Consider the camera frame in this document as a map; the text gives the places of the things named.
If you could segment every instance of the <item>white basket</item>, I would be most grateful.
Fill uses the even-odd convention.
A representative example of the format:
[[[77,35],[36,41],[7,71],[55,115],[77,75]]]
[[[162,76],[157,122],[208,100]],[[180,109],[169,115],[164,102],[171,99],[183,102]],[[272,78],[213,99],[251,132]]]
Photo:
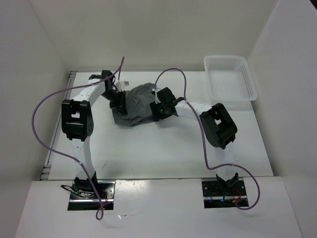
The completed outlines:
[[[258,94],[247,61],[241,56],[206,56],[205,72],[215,101],[253,101]]]

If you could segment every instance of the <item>white table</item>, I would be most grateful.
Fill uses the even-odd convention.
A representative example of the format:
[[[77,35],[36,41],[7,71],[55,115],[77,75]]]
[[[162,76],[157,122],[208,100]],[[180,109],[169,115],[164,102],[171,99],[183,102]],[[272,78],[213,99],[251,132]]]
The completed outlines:
[[[87,84],[91,74],[77,73],[74,86]],[[121,80],[130,82],[126,90],[140,84],[155,82],[159,71],[124,71]],[[187,98],[196,102],[212,102],[204,72],[185,72]],[[179,72],[165,73],[158,87],[169,87],[176,97],[182,96],[184,80]],[[71,97],[79,93],[73,90]],[[238,127],[234,142],[235,163],[249,169],[255,176],[273,176],[260,130],[250,102],[225,104]],[[156,123],[133,128],[114,124],[109,102],[99,97],[92,108],[95,129],[91,136],[91,154],[98,179],[169,179],[208,178],[216,171],[205,167],[202,139],[198,123],[188,118],[170,117]],[[72,154],[66,135],[57,128],[53,147]],[[209,165],[218,165],[214,148],[207,144]],[[51,153],[49,180],[73,180],[75,163]],[[237,171],[247,176],[244,171]]]
[[[118,180],[114,210],[67,211],[71,181],[32,182],[15,238],[301,238],[280,177],[257,178],[261,199],[250,211],[204,209],[201,180]],[[250,204],[257,196],[244,178]]]

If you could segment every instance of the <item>white wall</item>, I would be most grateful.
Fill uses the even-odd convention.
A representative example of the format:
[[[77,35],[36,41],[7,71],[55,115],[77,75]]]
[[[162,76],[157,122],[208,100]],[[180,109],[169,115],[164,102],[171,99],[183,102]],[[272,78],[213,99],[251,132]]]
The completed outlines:
[[[249,59],[253,103],[275,175],[283,176],[305,238],[317,233],[317,11],[279,0]]]
[[[30,0],[68,69],[203,69],[247,57],[275,0]]]
[[[68,77],[28,1],[2,0],[0,29],[0,236],[12,238],[30,183],[39,179],[47,154],[32,134],[32,110],[49,92],[65,87]],[[46,143],[60,100],[50,100],[37,117]]]

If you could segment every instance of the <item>purple hose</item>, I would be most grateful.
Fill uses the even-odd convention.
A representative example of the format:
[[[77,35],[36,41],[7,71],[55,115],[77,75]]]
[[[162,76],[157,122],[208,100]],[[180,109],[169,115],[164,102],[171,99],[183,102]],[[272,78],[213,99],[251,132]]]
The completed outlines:
[[[104,217],[104,204],[103,204],[103,202],[101,201],[101,198],[100,198],[100,196],[99,196],[99,193],[98,193],[98,191],[97,191],[97,189],[96,189],[96,187],[95,187],[93,181],[91,180],[91,178],[90,178],[90,176],[89,176],[89,174],[88,174],[88,172],[87,172],[85,166],[84,166],[78,159],[76,159],[75,157],[73,157],[73,156],[71,156],[71,155],[67,155],[67,154],[65,154],[65,153],[62,153],[62,152],[60,152],[60,151],[54,150],[54,149],[52,149],[51,147],[47,146],[43,141],[41,141],[41,139],[39,138],[39,136],[38,136],[38,134],[37,134],[37,132],[36,132],[36,130],[35,130],[34,119],[35,119],[35,114],[36,114],[37,110],[39,109],[40,105],[41,105],[46,99],[50,98],[51,96],[53,96],[53,95],[55,95],[55,94],[57,94],[57,93],[61,93],[61,92],[65,92],[65,91],[72,90],[72,89],[77,89],[77,88],[91,87],[91,86],[96,85],[96,84],[98,84],[98,83],[105,82],[106,80],[108,80],[108,79],[110,79],[112,76],[114,76],[116,73],[118,73],[118,71],[119,71],[119,72],[121,71],[123,62],[124,62],[124,57],[122,57],[121,64],[120,64],[119,68],[118,68],[112,75],[108,76],[107,78],[105,78],[105,79],[103,79],[103,80],[100,80],[100,81],[98,81],[98,82],[96,82],[96,83],[92,83],[92,84],[81,85],[81,86],[76,86],[76,87],[71,87],[71,88],[65,88],[65,89],[62,89],[62,90],[59,90],[59,91],[56,91],[56,92],[53,92],[53,93],[47,95],[46,97],[44,97],[44,98],[38,103],[38,105],[35,107],[35,109],[34,109],[34,111],[33,111],[33,114],[32,114],[32,131],[33,131],[33,134],[34,134],[35,138],[37,139],[37,141],[38,141],[43,147],[45,147],[46,149],[48,149],[48,150],[50,150],[50,151],[53,151],[53,152],[55,152],[55,153],[57,153],[57,154],[60,154],[60,155],[69,157],[70,159],[72,159],[72,160],[76,161],[77,163],[79,163],[79,165],[82,167],[83,171],[85,172],[85,174],[86,174],[86,176],[87,176],[87,178],[88,178],[88,181],[90,182],[90,184],[91,184],[91,186],[92,186],[92,188],[93,188],[93,190],[94,190],[94,192],[95,192],[95,194],[96,194],[96,196],[97,196],[97,199],[99,200],[100,207],[99,207],[99,209],[97,210],[97,213],[96,213],[96,219],[99,220],[99,221]]]
[[[186,79],[186,75],[184,74],[184,72],[181,70],[181,69],[178,69],[178,68],[168,68],[166,70],[164,70],[162,73],[159,74],[157,80],[155,81],[155,88],[157,87],[157,83],[158,83],[158,80],[159,78],[162,76],[162,74],[164,74],[165,72],[167,71],[170,71],[170,70],[177,70],[179,72],[182,73],[183,77],[184,77],[184,99],[185,99],[185,102],[188,104],[188,106],[191,108],[191,110],[193,111],[197,121],[198,121],[198,124],[199,124],[199,127],[200,127],[200,131],[201,131],[201,134],[202,134],[202,140],[203,140],[203,149],[204,149],[204,158],[205,158],[205,164],[206,164],[206,167],[208,170],[215,170],[215,169],[218,169],[218,168],[221,168],[221,167],[224,167],[224,166],[234,166],[234,167],[238,167],[238,168],[241,168],[243,169],[245,172],[247,172],[250,177],[254,180],[254,182],[256,183],[257,185],[257,188],[258,188],[258,197],[255,201],[255,203],[250,206],[250,207],[247,207],[247,208],[241,208],[241,207],[238,207],[238,203],[242,200],[246,200],[246,198],[243,198],[243,199],[240,199],[238,202],[235,203],[236,207],[239,208],[240,210],[250,210],[252,208],[254,208],[257,203],[259,202],[259,199],[260,199],[260,194],[261,194],[261,191],[260,191],[260,186],[258,184],[258,181],[256,180],[256,178],[250,173],[250,171],[248,171],[245,167],[241,166],[241,165],[236,165],[236,164],[222,164],[222,165],[217,165],[217,166],[214,166],[214,167],[209,167],[208,165],[208,159],[207,159],[207,150],[206,150],[206,139],[205,139],[205,132],[204,132],[204,128],[203,128],[203,125],[202,125],[202,122],[200,121],[200,118],[198,116],[198,114],[196,113],[195,109],[193,108],[193,106],[187,101],[187,98],[186,98],[186,87],[187,87],[187,79]]]

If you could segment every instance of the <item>purple cable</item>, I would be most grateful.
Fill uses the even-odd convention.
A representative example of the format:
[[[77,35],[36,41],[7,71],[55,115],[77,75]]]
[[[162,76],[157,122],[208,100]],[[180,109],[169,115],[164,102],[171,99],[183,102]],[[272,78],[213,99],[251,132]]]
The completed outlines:
[[[38,134],[37,134],[37,132],[36,132],[36,130],[35,130],[34,119],[35,119],[35,114],[36,114],[37,110],[39,109],[40,105],[41,105],[46,99],[50,98],[51,96],[53,96],[53,95],[55,95],[55,94],[57,94],[57,93],[61,93],[61,92],[65,92],[65,91],[72,90],[72,89],[77,89],[77,88],[87,88],[87,87],[91,87],[91,86],[93,86],[93,85],[96,85],[96,84],[105,82],[106,80],[108,80],[108,79],[110,79],[112,76],[114,76],[116,73],[118,73],[118,71],[119,71],[119,72],[121,71],[123,62],[124,62],[124,57],[122,57],[121,64],[120,64],[119,68],[118,68],[112,75],[108,76],[107,78],[105,78],[105,79],[103,79],[103,80],[100,80],[100,81],[98,81],[98,82],[96,82],[96,83],[92,83],[92,84],[87,84],[87,85],[81,85],[81,86],[76,86],[76,87],[70,87],[70,88],[61,89],[61,90],[59,90],[59,91],[56,91],[56,92],[53,92],[53,93],[47,95],[46,97],[44,97],[44,98],[38,103],[38,105],[35,107],[35,109],[34,109],[34,111],[33,111],[33,114],[32,114],[32,131],[33,131],[33,134],[34,134],[35,138],[37,139],[37,141],[38,141],[43,147],[45,147],[46,149],[48,149],[48,150],[50,150],[50,151],[53,151],[53,152],[55,152],[55,153],[57,153],[57,154],[60,154],[60,155],[69,157],[70,159],[76,161],[77,163],[79,163],[79,165],[81,166],[81,168],[82,168],[83,171],[85,172],[85,174],[86,174],[86,176],[87,176],[87,178],[88,178],[88,181],[90,182],[90,184],[91,184],[91,186],[92,186],[92,188],[93,188],[93,190],[94,190],[94,192],[95,192],[95,194],[96,194],[96,196],[97,196],[97,198],[98,198],[98,200],[99,200],[100,208],[97,210],[97,213],[96,213],[96,219],[99,220],[99,221],[104,217],[104,204],[103,204],[103,202],[101,201],[101,198],[100,198],[100,196],[99,196],[99,193],[98,193],[98,191],[97,191],[97,189],[96,189],[96,187],[95,187],[93,181],[91,180],[91,178],[90,178],[90,176],[89,176],[89,174],[88,174],[88,172],[87,172],[85,166],[84,166],[78,159],[76,159],[75,157],[73,157],[73,156],[71,156],[71,155],[68,155],[68,154],[65,154],[65,153],[63,153],[63,152],[54,150],[54,149],[52,149],[51,147],[47,146],[43,141],[41,141],[41,139],[39,138],[39,136],[38,136]]]
[[[245,167],[241,166],[241,165],[236,165],[236,164],[221,164],[221,165],[217,165],[217,166],[214,166],[214,167],[209,167],[208,165],[208,159],[207,159],[207,150],[206,150],[206,140],[205,140],[205,132],[204,132],[204,128],[203,128],[203,125],[202,125],[202,122],[200,121],[200,118],[198,116],[198,114],[196,113],[195,109],[193,108],[193,106],[187,101],[187,98],[186,98],[186,87],[187,87],[187,80],[186,80],[186,75],[184,74],[184,72],[181,70],[181,69],[178,69],[178,68],[168,68],[166,70],[164,70],[162,73],[159,74],[157,80],[155,81],[155,88],[157,87],[157,83],[158,83],[158,80],[159,78],[162,76],[162,74],[164,74],[165,72],[167,71],[170,71],[170,70],[177,70],[179,72],[182,73],[183,77],[184,77],[184,99],[185,99],[185,102],[188,104],[188,106],[191,108],[191,110],[193,111],[197,121],[198,121],[198,124],[199,124],[199,127],[200,127],[200,131],[202,133],[202,139],[203,139],[203,149],[204,149],[204,158],[205,158],[205,164],[206,164],[206,167],[208,170],[215,170],[215,169],[218,169],[218,168],[221,168],[221,167],[224,167],[224,166],[234,166],[234,167],[238,167],[238,168],[241,168],[243,169],[245,172],[247,172],[250,177],[254,180],[254,182],[256,183],[257,185],[257,188],[258,188],[258,197],[255,201],[255,203],[250,206],[250,207],[247,207],[247,208],[241,208],[241,207],[238,207],[238,203],[242,200],[246,200],[246,198],[243,198],[243,199],[240,199],[238,202],[235,203],[235,206],[240,209],[240,210],[250,210],[252,208],[254,208],[257,203],[259,202],[259,199],[260,199],[260,194],[261,194],[261,191],[260,191],[260,186],[258,184],[258,181],[256,180],[256,178],[250,173],[250,171],[248,171]]]

